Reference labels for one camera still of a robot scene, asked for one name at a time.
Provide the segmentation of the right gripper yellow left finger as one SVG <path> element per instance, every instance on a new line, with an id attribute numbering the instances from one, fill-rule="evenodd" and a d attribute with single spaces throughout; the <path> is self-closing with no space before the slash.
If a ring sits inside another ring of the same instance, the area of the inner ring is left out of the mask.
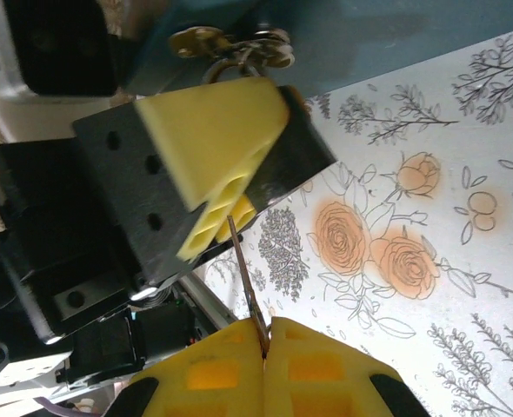
<path id="1" fill-rule="evenodd" d="M 108 417 L 264 417 L 263 358 L 250 319 L 136 374 Z"/>

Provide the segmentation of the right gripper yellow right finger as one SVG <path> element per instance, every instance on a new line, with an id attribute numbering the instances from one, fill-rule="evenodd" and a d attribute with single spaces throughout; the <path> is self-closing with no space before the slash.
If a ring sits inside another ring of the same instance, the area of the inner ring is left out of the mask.
<path id="1" fill-rule="evenodd" d="M 270 332 L 264 417 L 430 417 L 393 367 L 288 318 Z"/>

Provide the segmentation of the black padlock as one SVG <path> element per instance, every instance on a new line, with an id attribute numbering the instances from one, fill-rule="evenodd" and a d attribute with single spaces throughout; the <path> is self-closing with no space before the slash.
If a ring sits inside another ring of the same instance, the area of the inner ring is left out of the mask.
<path id="1" fill-rule="evenodd" d="M 289 107 L 290 118 L 245 191 L 258 214 L 336 160 L 311 122 L 298 91 L 289 85 L 278 90 Z"/>

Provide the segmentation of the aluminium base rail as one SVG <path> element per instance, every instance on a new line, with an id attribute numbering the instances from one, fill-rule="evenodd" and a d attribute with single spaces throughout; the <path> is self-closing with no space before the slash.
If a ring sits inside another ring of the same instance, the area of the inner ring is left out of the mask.
<path id="1" fill-rule="evenodd" d="M 237 321 L 237 317 L 197 274 L 191 272 L 180 278 L 177 284 L 182 296 L 194 306 L 198 320 L 207 334 L 215 333 Z"/>

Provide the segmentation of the small metal key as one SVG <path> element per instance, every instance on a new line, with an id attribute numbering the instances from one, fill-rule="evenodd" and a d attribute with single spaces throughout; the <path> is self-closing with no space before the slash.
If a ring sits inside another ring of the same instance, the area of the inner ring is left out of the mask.
<path id="1" fill-rule="evenodd" d="M 234 219 L 231 215 L 227 216 L 227 223 L 230 229 L 231 240 L 233 242 L 233 246 L 235 249 L 237 262 L 240 270 L 240 275 L 243 283 L 243 291 L 245 295 L 245 299 L 247 302 L 247 307 L 249 310 L 250 318 L 254 327 L 256 329 L 256 333 L 258 336 L 258 340 L 261 346 L 262 357 L 264 359 L 267 358 L 268 352 L 270 350 L 270 335 L 267 329 L 266 323 L 263 318 L 263 314 L 261 308 L 258 306 L 257 297 L 252 287 L 249 270 L 246 265 L 246 261 L 243 256 L 243 251 L 240 245 L 240 241 L 238 239 L 238 233 L 236 230 L 236 225 Z"/>

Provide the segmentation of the starry night tin box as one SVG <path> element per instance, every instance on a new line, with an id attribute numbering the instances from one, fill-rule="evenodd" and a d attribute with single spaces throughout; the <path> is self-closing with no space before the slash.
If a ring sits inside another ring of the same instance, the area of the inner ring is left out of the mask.
<path id="1" fill-rule="evenodd" d="M 294 63 L 271 76 L 305 96 L 398 70 L 513 31 L 513 0 L 123 0 L 124 86 L 139 95 L 198 83 L 210 61 L 170 37 L 211 26 L 241 41 L 283 30 Z"/>

